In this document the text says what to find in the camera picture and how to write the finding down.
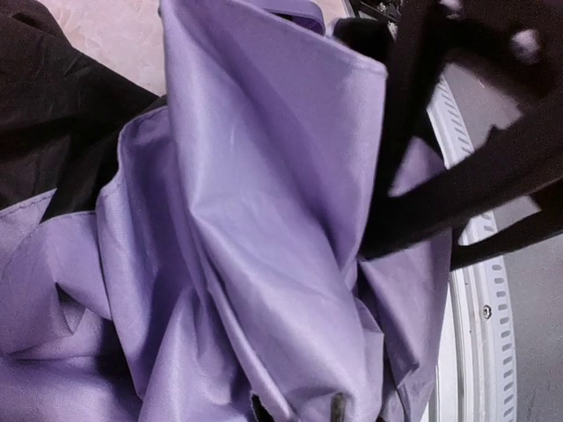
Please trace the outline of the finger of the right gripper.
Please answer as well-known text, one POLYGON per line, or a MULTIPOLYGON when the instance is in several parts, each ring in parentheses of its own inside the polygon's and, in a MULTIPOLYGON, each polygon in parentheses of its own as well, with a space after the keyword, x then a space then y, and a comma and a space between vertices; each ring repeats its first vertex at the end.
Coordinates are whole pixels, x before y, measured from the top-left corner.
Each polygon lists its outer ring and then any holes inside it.
POLYGON ((464 3, 348 1, 347 11, 334 35, 388 70, 381 143, 408 145, 416 137, 447 144, 451 119, 442 115, 458 108, 442 69, 451 46, 447 31, 464 16, 464 3))
POLYGON ((379 258, 462 228, 471 218, 522 196, 540 200, 540 211, 474 244, 455 259, 488 259, 540 243, 562 232, 562 111, 537 111, 464 160, 377 209, 360 254, 379 258))

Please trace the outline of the lilac folding umbrella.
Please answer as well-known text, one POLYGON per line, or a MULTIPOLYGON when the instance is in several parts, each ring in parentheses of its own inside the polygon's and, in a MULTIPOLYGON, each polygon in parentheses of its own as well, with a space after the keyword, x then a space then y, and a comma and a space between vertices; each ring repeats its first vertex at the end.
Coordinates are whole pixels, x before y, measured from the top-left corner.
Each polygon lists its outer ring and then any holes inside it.
POLYGON ((1 4, 2 420, 421 420, 451 236, 359 255, 391 37, 159 11, 164 96, 1 4))

